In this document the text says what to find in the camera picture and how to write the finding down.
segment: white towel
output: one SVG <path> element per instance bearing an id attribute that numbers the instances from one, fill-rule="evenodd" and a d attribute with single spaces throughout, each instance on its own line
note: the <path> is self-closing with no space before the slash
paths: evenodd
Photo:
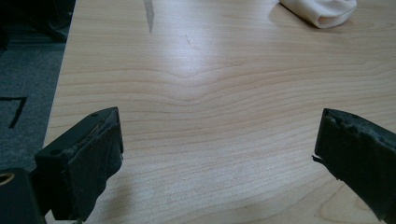
<path id="1" fill-rule="evenodd" d="M 346 21 L 356 8 L 356 0 L 279 0 L 297 16 L 316 25 L 329 28 Z"/>

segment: black marking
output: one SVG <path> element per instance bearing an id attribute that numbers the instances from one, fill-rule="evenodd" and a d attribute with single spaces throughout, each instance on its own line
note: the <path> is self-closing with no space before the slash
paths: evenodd
<path id="1" fill-rule="evenodd" d="M 27 97 L 0 97 L 0 101 L 20 101 L 17 111 L 15 112 L 14 119 L 9 124 L 8 128 L 14 128 L 20 119 L 24 105 L 26 104 Z"/>
<path id="2" fill-rule="evenodd" d="M 154 23 L 154 6 L 152 5 L 152 0 L 143 0 L 146 8 L 146 17 L 148 18 L 148 28 L 149 32 L 152 31 L 152 24 Z"/>

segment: table surface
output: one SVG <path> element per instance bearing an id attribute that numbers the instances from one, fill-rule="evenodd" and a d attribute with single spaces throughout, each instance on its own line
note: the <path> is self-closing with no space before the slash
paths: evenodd
<path id="1" fill-rule="evenodd" d="M 325 107 L 396 132 L 396 2 L 358 2 L 320 30 L 276 0 L 77 1 L 46 143 L 117 106 L 125 147 L 86 223 L 377 223 L 311 158 Z"/>

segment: gray carpet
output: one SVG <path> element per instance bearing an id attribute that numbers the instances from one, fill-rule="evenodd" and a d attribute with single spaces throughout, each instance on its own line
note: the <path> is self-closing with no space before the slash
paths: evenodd
<path id="1" fill-rule="evenodd" d="M 62 43 L 29 29 L 7 30 L 0 52 L 0 169 L 35 168 L 64 55 Z"/>

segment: wooden table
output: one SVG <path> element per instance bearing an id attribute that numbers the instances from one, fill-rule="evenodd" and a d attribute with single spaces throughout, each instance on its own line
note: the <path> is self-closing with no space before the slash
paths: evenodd
<path id="1" fill-rule="evenodd" d="M 276 0 L 77 1 L 46 142 L 118 106 L 125 146 L 87 223 L 378 222 L 311 159 L 324 107 L 396 132 L 396 2 L 358 2 L 319 30 Z"/>

